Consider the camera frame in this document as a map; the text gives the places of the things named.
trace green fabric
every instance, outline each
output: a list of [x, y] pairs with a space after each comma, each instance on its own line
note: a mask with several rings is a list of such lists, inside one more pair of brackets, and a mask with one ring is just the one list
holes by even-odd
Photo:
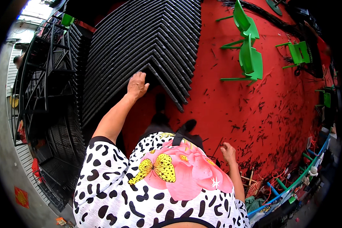
[[250, 196], [246, 198], [245, 204], [246, 204], [247, 213], [254, 211], [257, 208], [261, 207], [264, 201], [265, 200], [262, 198], [255, 199], [254, 196]]

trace foot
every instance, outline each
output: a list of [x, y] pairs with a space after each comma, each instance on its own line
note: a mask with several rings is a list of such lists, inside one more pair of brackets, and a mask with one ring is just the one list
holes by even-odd
[[156, 95], [156, 113], [165, 113], [166, 97], [164, 94]]

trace concrete floor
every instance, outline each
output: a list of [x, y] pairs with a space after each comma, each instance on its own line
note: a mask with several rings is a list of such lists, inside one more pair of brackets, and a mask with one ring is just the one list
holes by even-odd
[[[56, 211], [54, 207], [51, 207], [51, 209], [39, 196], [27, 178], [23, 167], [21, 165], [14, 165], [14, 163], [20, 164], [20, 161], [11, 139], [5, 88], [11, 50], [12, 44], [6, 43], [0, 51], [0, 179], [3, 188], [16, 212], [28, 227], [57, 228], [58, 225], [56, 225], [55, 220], [57, 215], [75, 224], [72, 208], [69, 205], [61, 213]], [[15, 202], [14, 186], [28, 193], [29, 209]]]

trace red carpet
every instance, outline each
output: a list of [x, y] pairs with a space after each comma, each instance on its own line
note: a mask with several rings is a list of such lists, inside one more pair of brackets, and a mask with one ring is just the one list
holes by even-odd
[[[250, 2], [274, 14], [265, 0]], [[318, 133], [315, 121], [318, 114], [314, 105], [319, 103], [319, 93], [314, 90], [326, 86], [326, 81], [310, 82], [313, 76], [303, 71], [297, 77], [295, 67], [283, 70], [288, 63], [281, 54], [290, 56], [290, 52], [286, 48], [275, 48], [275, 45], [288, 42], [287, 35], [246, 10], [260, 33], [254, 47], [262, 53], [263, 80], [251, 87], [247, 86], [248, 81], [221, 82], [219, 78], [222, 77], [242, 77], [239, 50], [219, 48], [242, 38], [232, 18], [215, 21], [232, 14], [232, 10], [229, 12], [221, 4], [216, 0], [205, 0], [201, 4], [202, 30], [189, 104], [184, 105], [185, 112], [180, 113], [168, 99], [166, 115], [173, 130], [189, 119], [196, 119], [198, 123], [191, 133], [199, 134], [205, 140], [203, 145], [208, 156], [214, 161], [218, 159], [221, 168], [228, 172], [219, 143], [229, 142], [237, 149], [237, 162], [243, 174], [250, 175], [255, 167], [253, 178], [260, 180], [259, 175], [264, 178], [273, 171], [296, 167], [305, 139], [314, 131]], [[281, 8], [282, 20], [294, 23], [284, 7]], [[128, 156], [155, 114], [155, 95], [162, 90], [156, 87], [149, 91], [131, 109], [123, 127]]]

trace metal grille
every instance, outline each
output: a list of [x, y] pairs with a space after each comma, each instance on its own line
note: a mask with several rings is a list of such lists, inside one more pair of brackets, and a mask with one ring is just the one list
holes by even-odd
[[18, 73], [18, 69], [14, 64], [14, 57], [21, 55], [21, 49], [15, 49], [13, 46], [12, 53], [9, 59], [9, 67], [8, 67], [8, 80], [6, 81], [6, 96], [11, 96], [11, 86], [14, 85], [16, 75]]

